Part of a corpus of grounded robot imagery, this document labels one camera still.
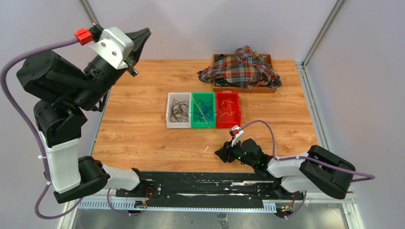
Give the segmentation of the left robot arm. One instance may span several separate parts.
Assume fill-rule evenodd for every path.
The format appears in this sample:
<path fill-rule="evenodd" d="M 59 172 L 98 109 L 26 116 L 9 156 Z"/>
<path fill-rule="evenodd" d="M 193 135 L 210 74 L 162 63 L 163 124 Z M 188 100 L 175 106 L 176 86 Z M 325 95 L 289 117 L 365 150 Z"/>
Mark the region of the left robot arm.
<path fill-rule="evenodd" d="M 34 118 L 58 203 L 104 188 L 125 189 L 135 197 L 145 194 L 146 184 L 139 170 L 109 167 L 91 156 L 79 157 L 78 143 L 87 122 L 84 112 L 101 112 L 108 91 L 118 79 L 126 72 L 138 74 L 135 65 L 150 35 L 149 28 L 124 33 L 116 27 L 94 25 L 80 29 L 72 40 L 23 57 L 17 78 L 26 92 L 39 98 Z M 96 52 L 83 70 L 55 51 L 75 43 L 89 43 Z"/>

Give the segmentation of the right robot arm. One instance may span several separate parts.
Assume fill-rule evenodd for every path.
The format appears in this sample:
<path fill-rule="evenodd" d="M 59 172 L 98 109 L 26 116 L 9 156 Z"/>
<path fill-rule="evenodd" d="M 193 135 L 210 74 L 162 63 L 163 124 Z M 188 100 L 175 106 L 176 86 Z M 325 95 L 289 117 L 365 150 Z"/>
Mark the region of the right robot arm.
<path fill-rule="evenodd" d="M 273 193 L 280 199 L 304 190 L 319 190 L 332 198 L 344 199 L 354 176 L 352 172 L 356 170 L 352 163 L 319 145 L 297 156 L 275 159 L 249 138 L 234 146 L 225 142 L 215 154 L 224 163 L 238 160 L 256 174 L 276 179 Z"/>

